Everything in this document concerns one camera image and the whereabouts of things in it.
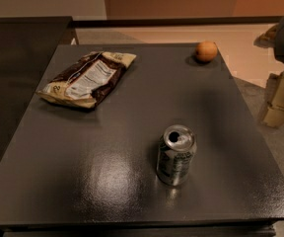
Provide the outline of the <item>orange fruit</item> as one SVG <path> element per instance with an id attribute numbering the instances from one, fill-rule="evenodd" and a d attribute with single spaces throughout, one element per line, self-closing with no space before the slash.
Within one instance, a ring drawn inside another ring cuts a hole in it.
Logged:
<path id="1" fill-rule="evenodd" d="M 213 41 L 200 42 L 195 48 L 195 58 L 200 62 L 212 61 L 218 53 L 217 45 Z"/>

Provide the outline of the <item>brown chip bag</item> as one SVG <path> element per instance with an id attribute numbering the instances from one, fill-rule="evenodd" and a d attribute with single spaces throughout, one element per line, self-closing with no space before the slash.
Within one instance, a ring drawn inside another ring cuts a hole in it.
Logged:
<path id="1" fill-rule="evenodd" d="M 115 88 L 135 58 L 132 53 L 92 51 L 36 93 L 52 104 L 93 109 Z"/>

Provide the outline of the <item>silver green 7up can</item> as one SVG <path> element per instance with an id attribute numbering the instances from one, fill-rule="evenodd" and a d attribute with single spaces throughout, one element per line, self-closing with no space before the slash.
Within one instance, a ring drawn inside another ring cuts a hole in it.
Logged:
<path id="1" fill-rule="evenodd" d="M 196 151 L 197 138 L 190 128 L 169 126 L 159 142 L 156 172 L 160 180 L 170 186 L 184 183 Z"/>

